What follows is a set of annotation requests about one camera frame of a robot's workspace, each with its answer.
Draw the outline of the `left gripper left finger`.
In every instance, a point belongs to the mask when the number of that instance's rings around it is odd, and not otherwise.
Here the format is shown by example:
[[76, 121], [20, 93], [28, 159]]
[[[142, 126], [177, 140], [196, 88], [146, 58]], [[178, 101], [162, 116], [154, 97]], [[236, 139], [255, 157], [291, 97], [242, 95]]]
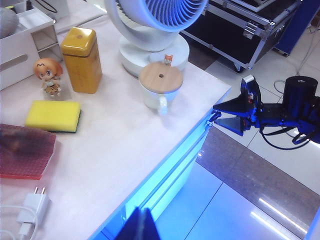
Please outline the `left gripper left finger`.
[[143, 212], [136, 207], [130, 217], [125, 222], [123, 228], [117, 234], [117, 240], [142, 240], [144, 231], [145, 216]]

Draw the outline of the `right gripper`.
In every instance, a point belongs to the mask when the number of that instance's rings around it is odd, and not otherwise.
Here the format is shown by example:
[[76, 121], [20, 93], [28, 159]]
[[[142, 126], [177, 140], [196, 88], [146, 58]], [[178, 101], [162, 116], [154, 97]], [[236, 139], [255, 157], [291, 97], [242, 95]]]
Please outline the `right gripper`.
[[241, 94], [229, 101], [215, 104], [213, 109], [236, 117], [220, 118], [215, 123], [231, 132], [243, 136], [251, 126], [259, 125], [259, 112], [263, 110], [260, 90], [242, 89]]

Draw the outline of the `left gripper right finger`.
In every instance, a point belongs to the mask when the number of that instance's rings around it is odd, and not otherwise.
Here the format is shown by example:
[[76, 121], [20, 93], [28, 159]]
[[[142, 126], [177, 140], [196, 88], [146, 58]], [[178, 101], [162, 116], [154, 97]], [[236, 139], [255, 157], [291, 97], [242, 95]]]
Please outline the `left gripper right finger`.
[[143, 210], [142, 219], [142, 239], [160, 240], [160, 235], [149, 208], [145, 208]]

